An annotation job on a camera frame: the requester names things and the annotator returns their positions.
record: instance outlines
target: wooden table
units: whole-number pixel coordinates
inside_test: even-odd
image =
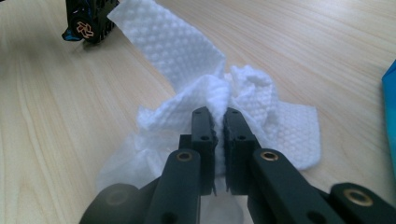
[[[227,56],[318,109],[325,191],[363,185],[396,205],[381,77],[396,58],[394,1],[159,1]],[[0,3],[0,223],[77,223],[140,105],[175,93],[119,29],[64,42],[64,0]]]

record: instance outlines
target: orange logo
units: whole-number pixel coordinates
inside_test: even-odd
[[[82,34],[84,38],[90,38],[94,36],[94,32],[92,31],[91,26],[88,23],[84,23],[82,21],[77,22],[77,32]]]

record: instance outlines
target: black device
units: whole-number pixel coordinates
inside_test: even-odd
[[[62,38],[99,43],[115,26],[107,14],[118,4],[118,0],[66,0],[67,29]]]
[[[396,210],[362,186],[334,185],[330,194],[312,187],[280,152],[262,148],[243,115],[224,115],[226,184],[247,195],[255,224],[396,223]],[[191,134],[182,134],[163,174],[142,189],[116,184],[102,190],[80,223],[198,224],[202,195],[214,188],[218,142],[206,107],[192,112]]]

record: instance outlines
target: light wood surface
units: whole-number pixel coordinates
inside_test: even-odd
[[[381,77],[396,59],[394,1],[161,0],[232,64],[318,109],[322,159],[303,171],[328,191],[354,182],[396,205]],[[78,223],[140,105],[174,95],[119,29],[64,42],[64,0],[0,3],[0,223]]]

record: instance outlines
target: crumpled paper towel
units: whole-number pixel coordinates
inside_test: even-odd
[[[224,74],[224,55],[197,29],[153,0],[125,0],[108,17],[169,80],[177,95],[156,110],[140,108],[139,132],[131,133],[97,177],[98,191],[115,183],[141,188],[160,176],[179,136],[191,133],[191,112],[207,106],[219,143],[216,147],[218,197],[202,199],[202,223],[242,223],[242,210],[224,192],[223,115],[240,110],[262,147],[284,153],[298,169],[320,157],[317,111],[278,100],[272,79],[251,66]]]

